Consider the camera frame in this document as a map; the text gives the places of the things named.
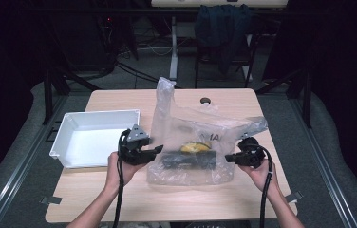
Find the person's right arm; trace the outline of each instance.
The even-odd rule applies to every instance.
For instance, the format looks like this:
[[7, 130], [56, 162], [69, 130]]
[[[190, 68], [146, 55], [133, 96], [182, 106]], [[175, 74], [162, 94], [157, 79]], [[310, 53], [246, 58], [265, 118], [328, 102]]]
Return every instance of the person's right arm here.
[[[268, 174], [268, 160], [264, 160], [261, 166], [254, 169], [249, 166], [239, 165], [241, 170], [246, 172], [253, 180], [255, 186], [262, 191], [265, 185], [265, 179]], [[282, 228], [299, 228], [304, 227], [299, 218], [294, 214], [289, 207], [282, 191], [279, 188], [278, 179], [276, 176], [275, 166], [273, 165], [273, 174], [270, 187], [268, 188], [267, 198], [270, 201], [273, 210], [278, 217], [279, 225]]]

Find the person's left hand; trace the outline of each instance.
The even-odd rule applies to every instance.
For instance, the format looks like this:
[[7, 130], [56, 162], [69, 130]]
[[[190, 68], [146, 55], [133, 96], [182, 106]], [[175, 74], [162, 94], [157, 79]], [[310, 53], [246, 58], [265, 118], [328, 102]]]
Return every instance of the person's left hand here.
[[[107, 178], [105, 181], [105, 187], [115, 187], [120, 184], [119, 172], [117, 170], [117, 161], [119, 159], [119, 155], [116, 153], [111, 153], [108, 156], [108, 167], [107, 167]], [[131, 181], [134, 174], [143, 168], [146, 164], [139, 165], [131, 165], [127, 164], [124, 161], [122, 162], [122, 173], [124, 177], [124, 184], [127, 184]]]

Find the hand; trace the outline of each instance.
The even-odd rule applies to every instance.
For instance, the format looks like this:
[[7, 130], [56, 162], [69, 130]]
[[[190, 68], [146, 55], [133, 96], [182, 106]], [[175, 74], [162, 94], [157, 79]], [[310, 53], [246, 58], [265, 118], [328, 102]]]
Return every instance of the hand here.
[[[117, 161], [119, 156], [117, 153], [111, 153], [108, 157], [108, 167], [107, 167], [107, 178], [105, 181], [105, 187], [116, 187], [120, 184], [119, 172], [117, 170]], [[131, 181], [134, 174], [143, 168], [146, 164], [131, 165], [127, 164], [124, 161], [122, 162], [122, 173], [124, 178], [124, 184], [127, 184]]]
[[[241, 166], [239, 165], [238, 167], [243, 170], [244, 172], [246, 172], [250, 178], [252, 178], [253, 183], [255, 184], [255, 186], [262, 191], [264, 189], [264, 185], [265, 185], [265, 180], [267, 178], [268, 175], [268, 160], [263, 160], [261, 165], [254, 169], [250, 166]], [[275, 170], [275, 164], [272, 164], [272, 181], [271, 184], [274, 184], [276, 186], [278, 186], [278, 179], [276, 177], [276, 170]]]

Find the forearm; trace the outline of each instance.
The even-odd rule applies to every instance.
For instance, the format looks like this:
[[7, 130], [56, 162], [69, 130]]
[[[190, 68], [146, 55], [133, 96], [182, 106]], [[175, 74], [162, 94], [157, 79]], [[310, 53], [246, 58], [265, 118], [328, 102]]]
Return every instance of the forearm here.
[[299, 218], [289, 207], [285, 197], [276, 185], [271, 185], [268, 192], [268, 200], [275, 211], [281, 228], [304, 227]]
[[119, 186], [105, 187], [95, 200], [67, 227], [98, 227], [111, 202], [118, 194]]

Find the gray floor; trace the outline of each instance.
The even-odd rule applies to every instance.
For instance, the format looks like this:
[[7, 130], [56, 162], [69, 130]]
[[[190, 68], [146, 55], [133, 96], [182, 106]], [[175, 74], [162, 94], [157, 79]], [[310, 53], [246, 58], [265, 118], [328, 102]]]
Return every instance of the gray floor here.
[[[265, 37], [260, 44], [253, 70], [254, 80], [250, 83], [251, 88], [256, 89], [264, 85], [261, 82], [261, 75], [272, 42], [273, 37]], [[149, 49], [140, 50], [139, 61], [123, 57], [120, 60], [155, 78], [169, 75], [170, 53], [157, 55]], [[205, 67], [201, 73], [203, 78], [221, 77], [216, 74], [215, 68]], [[238, 74], [231, 74], [229, 77], [241, 79]], [[90, 82], [104, 89], [156, 87], [156, 83], [137, 80], [135, 76], [119, 68], [106, 77]], [[178, 86], [183, 88], [194, 87], [194, 49], [186, 46], [185, 43], [179, 49], [177, 82]], [[73, 91], [68, 97], [55, 95], [54, 103], [58, 114], [48, 124], [49, 126], [57, 127], [55, 122], [60, 121], [65, 112], [85, 110], [90, 92], [74, 82], [69, 82], [69, 85]], [[221, 82], [200, 82], [199, 86], [242, 87], [242, 83], [234, 82], [224, 85]], [[273, 142], [291, 190], [300, 191], [305, 196], [297, 203], [298, 217], [306, 227], [357, 227], [357, 180], [343, 162], [336, 128], [330, 115], [320, 100], [313, 96], [312, 130], [306, 129], [299, 118], [299, 102], [288, 100], [283, 93], [285, 89], [286, 85], [282, 85], [270, 94], [258, 96], [258, 101], [268, 120]], [[0, 199], [1, 196], [9, 198], [7, 203], [4, 203], [4, 199], [0, 200], [0, 206], [4, 207], [0, 208], [0, 227], [65, 226], [65, 224], [47, 223], [45, 221], [47, 207], [39, 203], [41, 197], [52, 196], [62, 166], [48, 155], [51, 142], [45, 142], [45, 140], [50, 127], [41, 125], [44, 119], [43, 85], [36, 86], [32, 89], [32, 93], [35, 96], [33, 108], [18, 138], [0, 165]], [[326, 181], [327, 173], [323, 173], [320, 169], [314, 141], [318, 143], [318, 149], [324, 154], [328, 162], [328, 166], [325, 167], [337, 180], [335, 187], [339, 187], [341, 194], [333, 191], [334, 186]], [[20, 170], [18, 168], [22, 166], [27, 174], [14, 176], [15, 170]], [[9, 180], [20, 181], [21, 184], [13, 186], [8, 184], [12, 183]], [[252, 226], [258, 227], [257, 221], [252, 221]], [[278, 227], [278, 225], [274, 219], [270, 219], [267, 220], [267, 227]]]

